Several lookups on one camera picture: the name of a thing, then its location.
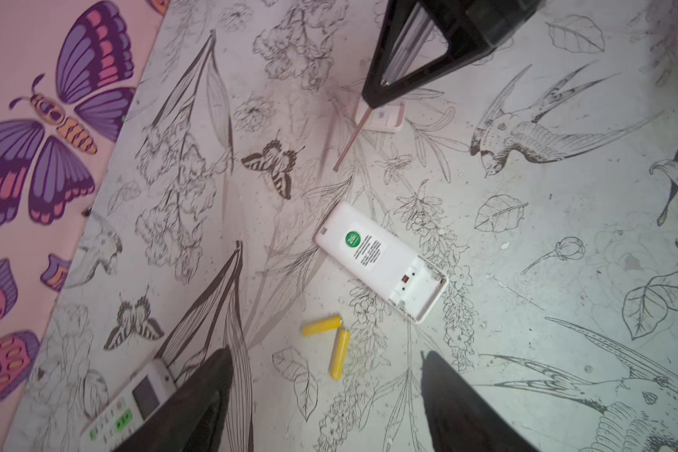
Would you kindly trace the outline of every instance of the white remote control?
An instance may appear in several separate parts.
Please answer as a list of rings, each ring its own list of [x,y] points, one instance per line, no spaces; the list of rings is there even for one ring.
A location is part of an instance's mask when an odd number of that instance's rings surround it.
[[[80,452],[117,449],[175,392],[176,385],[163,362],[149,362],[86,427],[80,437]]]

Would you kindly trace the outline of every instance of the white label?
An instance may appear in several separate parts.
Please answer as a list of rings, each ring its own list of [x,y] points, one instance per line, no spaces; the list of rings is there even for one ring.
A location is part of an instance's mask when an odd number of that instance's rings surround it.
[[[367,271],[370,271],[387,245],[372,236],[359,223],[352,223],[351,228],[344,234],[344,249]]]

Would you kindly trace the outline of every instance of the metal rod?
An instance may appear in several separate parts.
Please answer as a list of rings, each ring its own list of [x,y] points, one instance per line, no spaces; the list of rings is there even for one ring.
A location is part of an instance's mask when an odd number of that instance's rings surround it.
[[[352,134],[351,139],[347,143],[346,148],[344,148],[344,151],[341,153],[341,156],[339,156],[337,164],[334,165],[334,171],[339,171],[339,166],[341,166],[341,163],[344,161],[344,158],[349,153],[349,150],[356,141],[356,138],[359,136],[359,132],[362,131],[362,129],[364,128],[364,124],[366,124],[366,121],[370,118],[370,115],[371,108],[367,108],[366,111],[364,112],[364,116],[362,116],[362,121],[360,121],[359,124],[356,125],[356,128],[354,129],[354,133]]]

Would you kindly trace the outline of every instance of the black and white butterfly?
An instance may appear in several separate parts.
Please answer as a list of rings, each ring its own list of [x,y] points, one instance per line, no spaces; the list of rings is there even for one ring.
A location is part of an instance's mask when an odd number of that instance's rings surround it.
[[[134,333],[149,341],[161,339],[163,337],[163,330],[150,315],[151,305],[148,303],[147,295],[139,298],[134,306],[131,306],[129,302],[121,300],[121,307],[118,308],[117,316],[118,326],[110,331],[103,349],[113,350],[117,348],[127,338],[133,336]]]
[[[262,152],[242,158],[241,163],[250,170],[267,174],[278,194],[285,200],[291,199],[289,172],[296,165],[296,152],[282,150],[279,140],[271,140]]]

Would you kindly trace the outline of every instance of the purple butterfly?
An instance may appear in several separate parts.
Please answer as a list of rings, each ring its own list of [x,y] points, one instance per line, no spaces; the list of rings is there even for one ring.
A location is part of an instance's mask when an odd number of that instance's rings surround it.
[[[133,76],[131,42],[126,23],[112,2],[98,2],[73,24],[58,57],[55,84],[64,104],[73,104],[101,87]],[[27,172],[45,137],[45,125],[55,126],[75,149],[95,154],[89,131],[68,116],[63,106],[40,93],[32,84],[28,101],[41,122],[30,119],[0,122],[0,225],[15,219]],[[115,142],[135,90],[119,87],[102,91],[73,108],[73,112],[102,136]],[[51,224],[61,218],[73,198],[95,191],[88,168],[57,136],[48,136],[40,149],[30,182],[28,211],[36,223]]]

